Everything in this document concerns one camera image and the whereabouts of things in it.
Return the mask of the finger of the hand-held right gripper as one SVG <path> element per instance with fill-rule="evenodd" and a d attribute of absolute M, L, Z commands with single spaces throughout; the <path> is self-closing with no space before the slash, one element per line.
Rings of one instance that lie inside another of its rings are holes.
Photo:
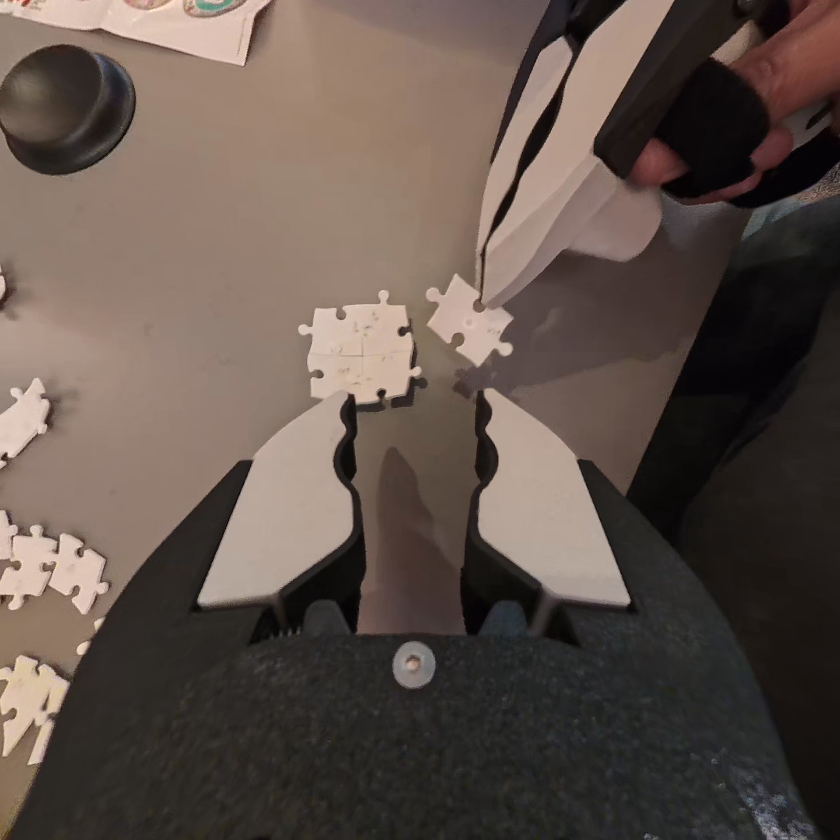
<path fill-rule="evenodd" d="M 574 50 L 554 125 L 490 237 L 486 307 L 508 302 L 564 251 L 623 263 L 656 235 L 659 191 L 614 174 L 594 143 L 672 5 L 624 2 Z"/>
<path fill-rule="evenodd" d="M 500 132 L 479 214 L 476 283 L 482 291 L 487 285 L 490 237 L 511 210 L 525 171 L 548 138 L 573 58 L 573 49 L 564 36 L 541 48 L 525 78 L 507 127 Z"/>

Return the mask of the person's dark clothing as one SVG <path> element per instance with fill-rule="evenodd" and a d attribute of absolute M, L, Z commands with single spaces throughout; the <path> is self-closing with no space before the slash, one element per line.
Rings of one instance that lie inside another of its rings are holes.
<path fill-rule="evenodd" d="M 839 198 L 758 217 L 627 495 L 719 603 L 838 838 Z"/>

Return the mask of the joined white puzzle pieces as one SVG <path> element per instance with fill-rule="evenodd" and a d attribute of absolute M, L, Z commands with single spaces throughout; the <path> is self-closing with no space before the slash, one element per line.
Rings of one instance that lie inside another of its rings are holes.
<path fill-rule="evenodd" d="M 406 307 L 390 303 L 388 290 L 374 303 L 316 308 L 311 324 L 298 326 L 311 341 L 311 397 L 347 392 L 357 405 L 373 405 L 407 396 L 423 376 L 410 327 Z"/>

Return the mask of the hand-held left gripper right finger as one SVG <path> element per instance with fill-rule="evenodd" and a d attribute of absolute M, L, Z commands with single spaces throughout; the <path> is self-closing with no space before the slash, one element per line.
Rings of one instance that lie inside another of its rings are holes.
<path fill-rule="evenodd" d="M 494 388 L 476 398 L 476 476 L 463 562 L 465 630 L 498 604 L 526 624 L 549 602 L 624 613 L 632 604 L 581 463 L 562 438 Z"/>

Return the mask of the black round table grommet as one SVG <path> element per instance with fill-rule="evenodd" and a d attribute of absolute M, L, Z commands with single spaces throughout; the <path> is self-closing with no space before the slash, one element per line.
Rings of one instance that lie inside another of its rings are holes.
<path fill-rule="evenodd" d="M 136 93 L 115 60 L 76 45 L 22 58 L 1 86 L 1 128 L 12 156 L 42 175 L 86 170 L 128 132 Z"/>

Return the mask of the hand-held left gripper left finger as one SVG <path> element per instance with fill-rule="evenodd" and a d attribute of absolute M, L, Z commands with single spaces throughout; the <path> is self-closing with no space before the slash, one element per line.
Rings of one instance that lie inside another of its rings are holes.
<path fill-rule="evenodd" d="M 283 427 L 250 461 L 197 606 L 267 606 L 285 630 L 333 602 L 358 630 L 364 525 L 353 484 L 354 397 L 336 392 Z"/>

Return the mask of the person's right hand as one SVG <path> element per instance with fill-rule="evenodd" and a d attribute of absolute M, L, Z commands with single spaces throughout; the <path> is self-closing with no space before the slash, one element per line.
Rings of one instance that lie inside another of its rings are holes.
<path fill-rule="evenodd" d="M 631 182 L 685 203 L 757 208 L 838 164 L 839 2 L 772 2 L 760 27 L 760 45 L 689 77 Z"/>

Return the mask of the loose white puzzle pieces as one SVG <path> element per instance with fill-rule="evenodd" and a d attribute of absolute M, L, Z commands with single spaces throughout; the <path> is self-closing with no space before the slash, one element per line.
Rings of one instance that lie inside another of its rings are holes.
<path fill-rule="evenodd" d="M 9 393 L 14 404 L 1 413 L 1 469 L 49 430 L 51 405 L 40 378 L 34 378 L 25 390 L 13 387 Z"/>

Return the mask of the white paper sheet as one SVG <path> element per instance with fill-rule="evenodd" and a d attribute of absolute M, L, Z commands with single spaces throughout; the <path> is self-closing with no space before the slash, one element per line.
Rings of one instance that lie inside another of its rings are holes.
<path fill-rule="evenodd" d="M 269 1 L 2 1 L 1 14 L 243 67 Z"/>

